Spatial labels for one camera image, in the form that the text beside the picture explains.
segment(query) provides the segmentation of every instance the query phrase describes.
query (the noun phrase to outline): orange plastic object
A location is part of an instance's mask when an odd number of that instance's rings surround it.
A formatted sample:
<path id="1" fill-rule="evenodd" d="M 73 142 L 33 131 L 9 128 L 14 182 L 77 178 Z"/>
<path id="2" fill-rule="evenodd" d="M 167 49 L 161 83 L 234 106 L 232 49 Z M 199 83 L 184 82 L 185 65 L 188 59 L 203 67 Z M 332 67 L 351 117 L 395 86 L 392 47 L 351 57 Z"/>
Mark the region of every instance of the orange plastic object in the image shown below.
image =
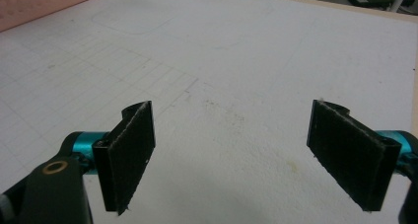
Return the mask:
<path id="1" fill-rule="evenodd" d="M 0 32 L 86 0 L 0 0 Z"/>

